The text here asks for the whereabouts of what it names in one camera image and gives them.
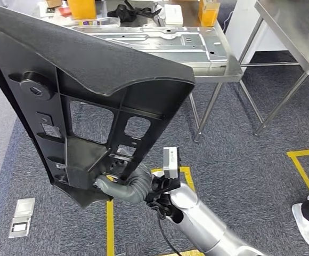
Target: orange box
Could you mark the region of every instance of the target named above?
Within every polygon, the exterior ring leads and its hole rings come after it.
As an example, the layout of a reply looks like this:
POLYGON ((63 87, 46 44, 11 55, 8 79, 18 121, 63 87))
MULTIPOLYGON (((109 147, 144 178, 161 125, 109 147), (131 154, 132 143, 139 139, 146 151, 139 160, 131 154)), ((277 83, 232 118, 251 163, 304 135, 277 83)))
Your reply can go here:
POLYGON ((220 3, 216 0, 200 0, 198 18, 203 27, 212 27, 216 22, 220 3))
POLYGON ((68 0, 74 19, 96 19, 97 10, 94 0, 68 0))

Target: robotic arm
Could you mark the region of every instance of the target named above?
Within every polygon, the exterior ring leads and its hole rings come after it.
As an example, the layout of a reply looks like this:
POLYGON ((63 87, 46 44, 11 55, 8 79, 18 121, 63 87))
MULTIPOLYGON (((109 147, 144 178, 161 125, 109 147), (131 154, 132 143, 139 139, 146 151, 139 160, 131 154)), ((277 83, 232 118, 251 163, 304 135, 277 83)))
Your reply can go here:
POLYGON ((145 200, 161 219, 173 222, 206 256, 264 255, 227 228, 189 186, 181 183, 178 148, 164 149, 163 170, 151 177, 149 169, 140 164, 126 185, 103 175, 96 184, 108 195, 134 204, 145 200))

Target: stainless steel table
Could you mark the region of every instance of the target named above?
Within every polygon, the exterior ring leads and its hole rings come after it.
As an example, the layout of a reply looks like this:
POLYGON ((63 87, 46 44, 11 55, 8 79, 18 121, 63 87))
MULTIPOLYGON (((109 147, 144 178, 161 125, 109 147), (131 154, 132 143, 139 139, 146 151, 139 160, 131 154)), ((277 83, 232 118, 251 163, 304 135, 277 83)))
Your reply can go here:
MULTIPOLYGON (((147 7, 151 6, 151 2, 143 2, 143 1, 130 1, 133 7, 139 6, 142 3, 145 3, 147 7)), ((107 1, 107 9, 115 10, 116 6, 120 3, 118 1, 107 1)), ((179 4, 182 7, 182 13, 183 15, 183 26, 185 27, 199 27, 200 29, 208 29, 203 28, 198 19, 198 7, 199 2, 191 1, 191 2, 161 2, 161 4, 179 4)), ((197 83, 217 83, 216 87, 212 92, 209 103, 207 108, 203 113, 202 120, 200 121, 194 100, 192 94, 190 94, 189 99, 191 104, 194 120, 197 127, 197 131, 194 138, 194 141, 197 142, 200 135, 202 134, 204 126, 206 125, 207 119, 210 115, 212 109, 219 97, 223 83, 227 82, 239 82, 243 76, 243 71, 240 67, 239 62, 233 55, 228 42, 223 33, 222 29, 220 27, 219 22, 216 23, 214 29, 217 32, 219 40, 223 45, 226 51, 228 62, 223 67, 209 67, 209 68, 198 68, 193 67, 196 82, 197 83)))
POLYGON ((255 132, 255 135, 258 135, 309 77, 309 0, 257 0, 255 7, 260 17, 239 59, 242 67, 299 64, 304 71, 265 120, 263 120, 245 84, 240 81, 242 88, 261 122, 260 127, 255 132), (243 63, 263 20, 280 39, 297 63, 243 63))

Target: screw hole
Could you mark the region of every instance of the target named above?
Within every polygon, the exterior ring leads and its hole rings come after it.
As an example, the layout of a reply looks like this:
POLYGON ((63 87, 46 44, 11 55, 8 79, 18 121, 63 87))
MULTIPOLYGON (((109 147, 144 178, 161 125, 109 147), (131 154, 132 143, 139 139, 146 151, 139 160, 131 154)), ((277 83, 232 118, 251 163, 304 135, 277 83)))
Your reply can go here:
POLYGON ((42 92, 40 89, 38 89, 36 87, 32 87, 30 88, 30 91, 37 96, 41 96, 42 94, 42 92))

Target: black plastic panel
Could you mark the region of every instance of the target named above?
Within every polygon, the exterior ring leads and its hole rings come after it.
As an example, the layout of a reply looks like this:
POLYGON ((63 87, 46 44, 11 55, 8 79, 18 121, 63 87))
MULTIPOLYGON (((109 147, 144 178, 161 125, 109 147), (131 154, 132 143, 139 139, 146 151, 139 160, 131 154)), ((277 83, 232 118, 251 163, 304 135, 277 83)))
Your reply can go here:
POLYGON ((126 180, 194 85, 190 67, 0 7, 1 89, 50 181, 81 206, 111 199, 95 188, 95 178, 110 173, 126 180), (107 137, 85 136, 73 104, 111 113, 107 137), (125 132, 135 118, 149 123, 145 134, 125 132))

